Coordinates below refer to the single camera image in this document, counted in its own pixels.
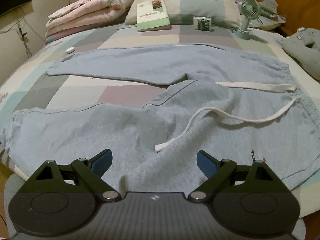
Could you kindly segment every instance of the white drawstring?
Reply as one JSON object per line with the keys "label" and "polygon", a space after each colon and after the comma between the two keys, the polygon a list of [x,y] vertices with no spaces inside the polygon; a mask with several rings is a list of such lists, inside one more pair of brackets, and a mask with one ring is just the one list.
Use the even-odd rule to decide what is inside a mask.
{"label": "white drawstring", "polygon": [[[248,89],[258,89],[258,90],[263,90],[263,91],[272,91],[272,92],[280,92],[280,91],[295,91],[296,87],[293,85],[288,85],[288,84],[283,84],[283,85],[270,85],[270,84],[259,84],[259,83],[251,83],[251,82],[235,82],[235,83],[229,83],[229,82],[217,82],[216,84],[222,85],[222,86],[228,86],[228,87],[234,87],[234,88],[248,88]],[[295,101],[300,101],[300,97],[295,97],[292,99],[288,104],[286,104],[284,107],[282,107],[278,112],[273,114],[270,117],[263,118],[263,119],[258,119],[258,120],[252,120],[252,119],[245,119],[242,117],[237,117],[231,114],[228,114],[221,109],[218,109],[216,107],[211,107],[211,106],[206,106],[203,108],[200,108],[196,113],[190,118],[187,127],[185,130],[176,138],[172,138],[171,140],[161,143],[158,145],[155,145],[155,151],[159,152],[163,148],[167,147],[170,145],[173,141],[176,139],[180,138],[182,135],[184,135],[191,127],[193,120],[196,118],[196,116],[204,111],[204,110],[210,110],[215,112],[217,115],[224,117],[224,118],[230,118],[230,119],[236,119],[244,122],[250,122],[250,123],[263,123],[263,122],[269,122],[272,121],[278,117],[280,117],[282,114],[284,114],[292,105]]]}

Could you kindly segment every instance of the portable fan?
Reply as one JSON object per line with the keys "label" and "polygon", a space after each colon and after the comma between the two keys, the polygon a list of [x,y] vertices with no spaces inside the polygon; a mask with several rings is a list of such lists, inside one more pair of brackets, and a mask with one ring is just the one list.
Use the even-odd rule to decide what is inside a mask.
{"label": "portable fan", "polygon": [[241,12],[244,15],[244,21],[241,27],[237,30],[236,36],[248,40],[248,26],[251,20],[257,19],[260,14],[260,5],[256,0],[244,0],[241,4]]}

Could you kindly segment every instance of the wall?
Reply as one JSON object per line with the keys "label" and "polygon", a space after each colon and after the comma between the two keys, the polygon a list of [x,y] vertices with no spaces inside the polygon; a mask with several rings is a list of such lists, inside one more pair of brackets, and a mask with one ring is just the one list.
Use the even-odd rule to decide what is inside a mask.
{"label": "wall", "polygon": [[[20,22],[23,32],[27,32],[28,47],[32,54],[35,54],[44,45],[47,16],[74,1],[77,0],[32,0],[31,3],[21,7],[25,13],[25,21],[30,25],[28,26],[24,20]],[[17,8],[1,16],[0,31],[8,30],[17,19],[21,19],[22,10]],[[0,34],[0,85],[28,59],[23,42],[17,34],[17,28],[15,26],[8,33]]]}

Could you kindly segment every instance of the ribbed black surface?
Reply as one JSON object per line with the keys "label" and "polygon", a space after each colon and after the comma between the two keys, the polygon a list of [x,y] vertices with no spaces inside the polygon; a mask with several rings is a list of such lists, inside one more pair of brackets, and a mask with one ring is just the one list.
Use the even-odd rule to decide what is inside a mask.
{"label": "ribbed black surface", "polygon": [[[40,239],[17,235],[14,240]],[[87,225],[55,240],[244,240],[222,227],[204,204],[190,203],[181,193],[128,193],[102,205]],[[290,236],[274,240],[292,240]]]}

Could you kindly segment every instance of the book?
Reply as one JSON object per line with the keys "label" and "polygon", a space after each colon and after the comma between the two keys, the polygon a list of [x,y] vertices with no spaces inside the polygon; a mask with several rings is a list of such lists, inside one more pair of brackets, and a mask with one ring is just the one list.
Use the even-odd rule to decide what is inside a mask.
{"label": "book", "polygon": [[137,30],[169,30],[170,20],[163,0],[149,0],[137,4]]}

